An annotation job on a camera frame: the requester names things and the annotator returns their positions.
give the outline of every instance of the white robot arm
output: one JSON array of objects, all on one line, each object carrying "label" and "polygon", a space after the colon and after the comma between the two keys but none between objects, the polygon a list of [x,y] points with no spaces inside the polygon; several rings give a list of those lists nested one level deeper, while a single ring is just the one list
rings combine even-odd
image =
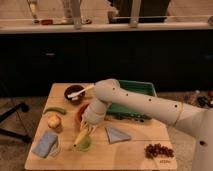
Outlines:
[{"label": "white robot arm", "polygon": [[97,82],[93,93],[94,98],[83,114],[81,127],[87,125],[91,129],[104,120],[111,103],[122,104],[194,136],[197,142],[192,170],[213,170],[212,109],[129,92],[120,88],[114,79]]}]

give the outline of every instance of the spoon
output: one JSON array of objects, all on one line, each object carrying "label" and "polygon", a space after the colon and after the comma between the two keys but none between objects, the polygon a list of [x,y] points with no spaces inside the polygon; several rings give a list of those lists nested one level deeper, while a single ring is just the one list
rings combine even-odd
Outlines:
[{"label": "spoon", "polygon": [[82,90],[80,90],[80,91],[78,91],[78,92],[73,92],[73,93],[69,94],[67,97],[68,97],[68,98],[76,97],[76,96],[78,96],[79,94],[83,93],[84,91],[93,88],[94,85],[95,85],[95,84],[90,84],[90,85],[88,85],[87,87],[85,87],[84,89],[82,89]]}]

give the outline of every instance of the green plastic basket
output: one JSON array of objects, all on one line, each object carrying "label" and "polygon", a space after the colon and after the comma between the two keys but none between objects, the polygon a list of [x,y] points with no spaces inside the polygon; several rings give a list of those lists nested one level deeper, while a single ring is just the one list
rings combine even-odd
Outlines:
[{"label": "green plastic basket", "polygon": [[[128,81],[128,80],[119,80],[121,88],[146,94],[150,96],[156,96],[155,88],[152,83],[149,82],[138,82],[138,81]],[[144,119],[151,119],[144,113],[138,113],[124,105],[113,103],[107,110],[108,115],[112,115],[117,119],[134,119],[137,121],[143,121]]]}]

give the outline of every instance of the light blue towel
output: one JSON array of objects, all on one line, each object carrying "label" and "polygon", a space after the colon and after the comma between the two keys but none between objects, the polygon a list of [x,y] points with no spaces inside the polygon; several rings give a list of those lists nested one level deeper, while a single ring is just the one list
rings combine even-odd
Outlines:
[{"label": "light blue towel", "polygon": [[46,158],[52,146],[58,141],[58,135],[51,131],[46,131],[39,140],[36,147],[32,150],[36,155]]}]

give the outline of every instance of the cucumber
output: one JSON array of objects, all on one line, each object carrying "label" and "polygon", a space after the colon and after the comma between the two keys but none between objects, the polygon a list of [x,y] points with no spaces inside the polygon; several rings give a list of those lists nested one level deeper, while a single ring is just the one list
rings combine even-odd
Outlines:
[{"label": "cucumber", "polygon": [[51,111],[58,112],[62,115],[65,115],[67,113],[67,111],[61,107],[48,107],[47,109],[45,109],[43,114],[46,114],[47,112],[51,112]]}]

